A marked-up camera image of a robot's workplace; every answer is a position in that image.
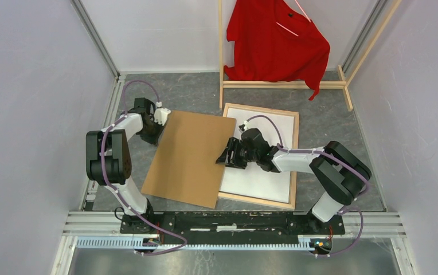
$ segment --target wooden frame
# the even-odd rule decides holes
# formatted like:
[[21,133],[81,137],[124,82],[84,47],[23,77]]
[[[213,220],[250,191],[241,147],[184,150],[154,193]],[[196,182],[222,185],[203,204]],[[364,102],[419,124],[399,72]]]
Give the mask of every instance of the wooden frame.
[[[384,28],[388,24],[389,20],[393,16],[394,12],[400,5],[401,0],[393,0],[393,3],[391,4],[391,7],[386,12],[386,15],[384,16],[383,20],[381,21],[379,27],[377,28],[376,32],[374,33],[373,37],[369,41],[365,51],[363,52],[361,58],[357,62],[355,69],[353,72],[348,76],[348,78],[345,77],[344,72],[342,71],[342,67],[340,65],[337,66],[337,73],[339,76],[339,81],[321,81],[320,82],[320,88],[321,89],[341,89],[344,98],[346,100],[347,110],[352,111],[353,110],[353,104],[351,101],[351,97],[349,94],[348,86],[353,80],[356,73],[359,71],[359,68],[363,64],[363,62],[366,60],[367,55],[372,50],[374,44],[380,37],[381,33],[383,32]],[[309,89],[309,87],[305,84],[304,81],[291,81],[291,82],[266,82],[266,81],[229,81],[224,80],[224,56],[222,54],[222,46],[223,46],[223,40],[224,40],[224,34],[222,29],[222,0],[217,0],[218,4],[218,17],[219,17],[219,26],[218,26],[218,32],[219,32],[219,108],[222,109],[222,105],[224,103],[224,89]]]
[[[240,105],[240,104],[232,104],[232,103],[226,103],[224,106],[224,112],[222,113],[222,116],[227,116],[229,108],[234,109],[240,109],[245,111],[255,111],[255,112],[262,112],[262,113],[272,113],[275,115],[284,115],[284,116],[292,116],[294,118],[294,131],[293,131],[293,140],[292,140],[292,148],[297,149],[298,148],[298,129],[300,126],[300,114],[297,112],[291,112],[291,111],[283,111],[283,110],[275,110],[275,109],[269,109],[269,108],[262,108],[262,107],[253,107],[253,106],[246,106],[246,105]],[[243,195],[236,195],[231,193],[225,193],[219,191],[220,198],[226,198],[226,199],[234,199],[236,201],[243,201],[243,202],[250,202],[255,203],[259,205],[267,205],[267,206],[273,206],[273,207],[280,207],[284,209],[295,209],[295,198],[296,198],[296,172],[290,173],[290,194],[289,194],[289,200],[288,203],[284,202],[277,202],[277,201],[270,201],[268,199],[259,199],[259,198],[253,198]]]

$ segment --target gray marble floor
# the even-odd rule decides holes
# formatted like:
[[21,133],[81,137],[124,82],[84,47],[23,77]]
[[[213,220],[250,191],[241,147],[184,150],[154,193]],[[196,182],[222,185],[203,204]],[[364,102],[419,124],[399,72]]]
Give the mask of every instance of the gray marble floor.
[[[327,72],[325,80],[336,80],[335,72]],[[163,106],[170,110],[190,111],[222,115],[219,109],[219,78],[217,73],[166,73],[133,74],[127,81],[145,80],[157,89]],[[311,90],[297,89],[226,89],[225,103],[237,103],[300,113],[299,148],[319,147],[331,140],[337,140],[353,152],[370,168],[365,144],[361,138],[354,112],[348,112],[341,90],[321,90],[315,100],[309,101]],[[132,84],[126,91],[126,104],[133,105],[135,97],[154,100],[152,90],[144,84]],[[138,137],[130,140],[132,177],[141,189],[155,147]],[[383,204],[376,179],[371,179],[371,192],[355,202],[363,211],[382,211]],[[320,198],[323,188],[316,177],[298,173],[296,190],[296,210],[307,211]],[[214,211],[214,210],[281,210],[251,203],[218,199],[215,209],[194,206],[147,195],[155,211]],[[106,189],[99,188],[93,210],[109,211],[119,206],[115,197]]]

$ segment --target wooden pole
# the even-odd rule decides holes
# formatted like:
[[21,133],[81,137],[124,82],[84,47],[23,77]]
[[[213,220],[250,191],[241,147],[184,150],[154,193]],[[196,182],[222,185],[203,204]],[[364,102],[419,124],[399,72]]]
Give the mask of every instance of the wooden pole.
[[[337,66],[337,75],[339,75],[339,79],[341,81],[346,81],[346,76],[342,71],[342,66]],[[344,93],[344,99],[346,100],[347,110],[350,112],[353,110],[353,103],[351,101],[351,95],[349,94],[349,90],[347,89],[347,85],[344,85],[342,88],[342,92]]]
[[224,56],[222,55],[222,41],[224,36],[222,35],[222,0],[217,0],[217,10],[219,17],[219,25],[217,26],[217,31],[219,32],[219,109],[222,109],[224,96]]

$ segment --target brown cardboard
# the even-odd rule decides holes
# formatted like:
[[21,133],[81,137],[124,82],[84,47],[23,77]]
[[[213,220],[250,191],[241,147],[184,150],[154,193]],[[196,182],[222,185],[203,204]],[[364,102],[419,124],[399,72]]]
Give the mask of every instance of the brown cardboard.
[[229,117],[172,111],[142,193],[215,208],[225,168],[216,159],[235,125]]

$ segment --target white board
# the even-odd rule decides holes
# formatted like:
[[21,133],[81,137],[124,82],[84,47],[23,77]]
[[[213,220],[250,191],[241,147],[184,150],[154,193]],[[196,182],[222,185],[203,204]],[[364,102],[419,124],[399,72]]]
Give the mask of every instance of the white board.
[[[229,107],[227,112],[227,117],[236,119],[234,137],[238,139],[241,137],[238,126],[243,124],[244,120],[256,115],[266,115],[273,120],[278,127],[281,138],[283,139],[283,146],[292,147],[295,128],[295,118],[293,116],[250,111],[234,107]],[[251,120],[248,123],[248,128],[258,128],[263,134],[263,138],[270,145],[275,145],[280,141],[274,127],[263,117]],[[245,170],[226,168],[220,191],[246,197],[289,203],[290,173],[265,172],[256,163],[248,163],[248,167]]]

